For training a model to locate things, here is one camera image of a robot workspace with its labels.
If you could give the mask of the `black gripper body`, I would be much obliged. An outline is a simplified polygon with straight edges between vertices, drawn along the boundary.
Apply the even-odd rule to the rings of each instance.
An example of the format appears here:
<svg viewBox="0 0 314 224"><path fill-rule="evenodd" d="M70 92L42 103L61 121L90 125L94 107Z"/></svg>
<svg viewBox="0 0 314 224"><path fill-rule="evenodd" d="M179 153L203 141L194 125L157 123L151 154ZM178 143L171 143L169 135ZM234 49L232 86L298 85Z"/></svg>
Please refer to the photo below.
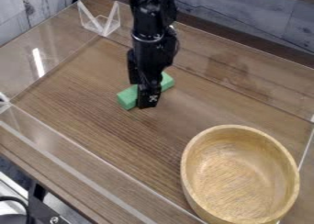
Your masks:
<svg viewBox="0 0 314 224"><path fill-rule="evenodd" d="M173 65L179 50L179 40L174 31L167 31L161 39L141 39L133 36L134 57L141 81L161 82L163 70Z"/></svg>

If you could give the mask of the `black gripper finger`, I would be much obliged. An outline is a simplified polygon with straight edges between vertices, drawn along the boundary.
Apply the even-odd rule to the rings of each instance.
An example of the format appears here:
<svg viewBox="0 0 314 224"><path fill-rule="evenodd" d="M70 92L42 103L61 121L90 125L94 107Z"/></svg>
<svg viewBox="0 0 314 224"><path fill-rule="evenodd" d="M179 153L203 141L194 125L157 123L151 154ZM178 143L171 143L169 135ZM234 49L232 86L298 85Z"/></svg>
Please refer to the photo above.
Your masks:
<svg viewBox="0 0 314 224"><path fill-rule="evenodd" d="M131 84L138 84L141 81L139 70L134 57L134 49L127 51L127 71L129 71L129 80Z"/></svg>
<svg viewBox="0 0 314 224"><path fill-rule="evenodd" d="M145 109L158 106L158 100L162 93L159 82L142 82L138 84L138 108Z"/></svg>

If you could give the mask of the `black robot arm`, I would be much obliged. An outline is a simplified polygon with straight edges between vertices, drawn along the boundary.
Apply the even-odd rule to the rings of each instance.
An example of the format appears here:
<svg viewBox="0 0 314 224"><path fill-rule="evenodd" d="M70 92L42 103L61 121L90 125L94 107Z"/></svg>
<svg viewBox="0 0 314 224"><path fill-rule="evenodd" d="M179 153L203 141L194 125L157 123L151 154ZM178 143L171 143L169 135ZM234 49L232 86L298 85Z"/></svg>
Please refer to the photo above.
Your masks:
<svg viewBox="0 0 314 224"><path fill-rule="evenodd" d="M138 85L138 108L158 105L162 73L173 65L179 40L173 23L177 20L174 0L129 0L134 17L133 48L127 52L131 84Z"/></svg>

